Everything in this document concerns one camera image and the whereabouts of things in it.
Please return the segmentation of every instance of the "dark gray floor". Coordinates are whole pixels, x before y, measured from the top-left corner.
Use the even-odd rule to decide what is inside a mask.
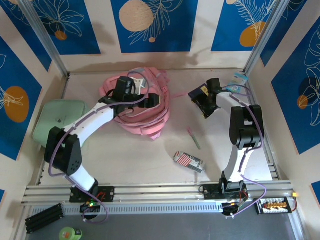
[[[81,240],[294,240],[287,214],[257,215],[254,207],[235,219],[220,213],[110,215],[103,225],[67,216],[28,240],[58,240],[64,227],[81,229]]]

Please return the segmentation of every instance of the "green lid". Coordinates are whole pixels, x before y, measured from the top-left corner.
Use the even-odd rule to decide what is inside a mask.
[[[65,227],[59,234],[59,240],[80,240],[81,237],[81,230],[73,227]]]
[[[87,104],[80,100],[52,100],[46,103],[33,132],[33,139],[47,146],[49,132],[53,127],[68,126],[87,113]]]

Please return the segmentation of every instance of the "metal corner post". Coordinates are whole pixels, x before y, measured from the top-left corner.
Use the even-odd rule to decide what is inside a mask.
[[[262,30],[260,37],[258,38],[248,62],[244,67],[244,74],[248,76],[253,67],[255,66],[257,60],[259,59],[263,49],[265,48],[267,42],[269,41],[272,33],[274,32],[279,20],[281,19],[284,11],[286,10],[290,0],[277,0],[277,4],[274,7],[267,23],[266,27]]]
[[[54,42],[52,41],[49,33],[47,32],[34,6],[32,5],[32,2],[29,0],[17,0],[17,1],[21,11],[25,15],[28,22],[30,23],[33,31],[35,32],[36,36],[39,38],[44,49],[47,51],[51,59],[54,61],[54,63],[56,64],[60,72],[65,77],[68,77],[67,68],[63,63]]]

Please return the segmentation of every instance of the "white table surface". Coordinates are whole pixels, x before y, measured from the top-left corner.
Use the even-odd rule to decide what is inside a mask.
[[[170,70],[171,94],[190,92],[211,78],[226,85],[234,69]],[[115,73],[72,74],[65,99],[82,100],[92,108],[100,99],[99,87]],[[189,96],[171,101],[171,116],[161,137],[153,141],[134,135],[110,122],[96,131],[82,147],[83,165],[100,184],[181,184],[218,182],[226,168],[232,149],[229,139],[230,116],[222,109],[204,119]],[[187,127],[193,130],[201,150],[193,142]],[[183,151],[206,163],[206,171],[197,173],[173,161],[175,152]],[[271,181],[263,149],[256,150],[248,163],[245,177],[254,181]],[[62,177],[50,177],[46,163],[42,185],[69,184]]]

